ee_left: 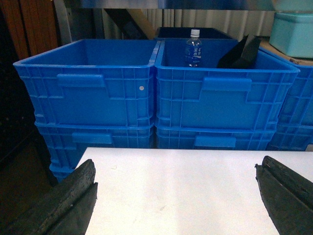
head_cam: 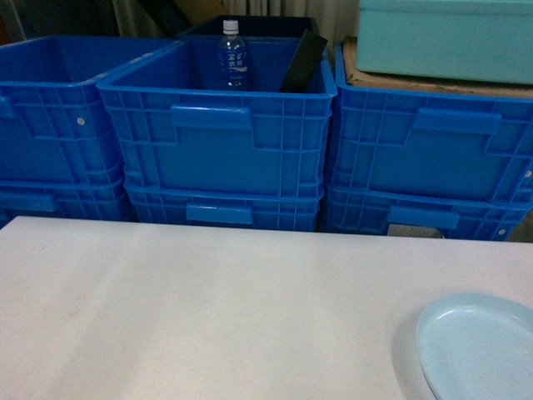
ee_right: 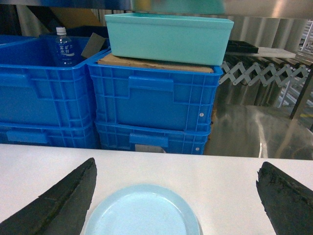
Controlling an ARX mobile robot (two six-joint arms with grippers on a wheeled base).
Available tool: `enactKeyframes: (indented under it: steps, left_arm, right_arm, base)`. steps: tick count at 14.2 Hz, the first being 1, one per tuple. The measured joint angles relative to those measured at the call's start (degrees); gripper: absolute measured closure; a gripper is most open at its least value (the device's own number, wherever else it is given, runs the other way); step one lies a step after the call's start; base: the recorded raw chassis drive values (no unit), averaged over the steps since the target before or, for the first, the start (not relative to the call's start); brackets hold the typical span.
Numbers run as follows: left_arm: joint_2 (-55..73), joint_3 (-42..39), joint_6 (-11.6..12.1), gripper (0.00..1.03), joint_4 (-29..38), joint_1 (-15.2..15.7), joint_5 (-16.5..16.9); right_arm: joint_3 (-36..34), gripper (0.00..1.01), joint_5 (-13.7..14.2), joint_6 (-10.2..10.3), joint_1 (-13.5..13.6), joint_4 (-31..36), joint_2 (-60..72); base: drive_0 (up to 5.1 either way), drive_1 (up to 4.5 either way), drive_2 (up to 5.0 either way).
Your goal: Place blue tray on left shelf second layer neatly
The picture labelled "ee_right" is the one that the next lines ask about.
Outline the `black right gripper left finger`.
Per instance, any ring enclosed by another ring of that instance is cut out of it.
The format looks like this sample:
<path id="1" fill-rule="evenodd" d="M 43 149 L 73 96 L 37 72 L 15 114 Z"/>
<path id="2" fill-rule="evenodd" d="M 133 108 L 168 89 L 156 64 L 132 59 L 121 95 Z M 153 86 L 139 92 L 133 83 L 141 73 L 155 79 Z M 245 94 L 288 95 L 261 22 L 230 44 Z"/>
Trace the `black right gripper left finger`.
<path id="1" fill-rule="evenodd" d="M 89 158 L 30 204 L 1 222 L 2 235 L 78 235 L 90 208 L 97 178 Z"/>

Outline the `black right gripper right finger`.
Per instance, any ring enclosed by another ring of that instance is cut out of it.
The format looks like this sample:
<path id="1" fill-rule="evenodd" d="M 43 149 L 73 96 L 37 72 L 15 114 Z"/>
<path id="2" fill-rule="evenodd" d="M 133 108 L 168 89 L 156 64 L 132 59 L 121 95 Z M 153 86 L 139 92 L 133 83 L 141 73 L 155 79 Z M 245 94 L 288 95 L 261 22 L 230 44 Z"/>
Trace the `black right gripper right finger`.
<path id="1" fill-rule="evenodd" d="M 256 188 L 277 235 L 313 233 L 313 191 L 273 164 L 263 162 Z"/>

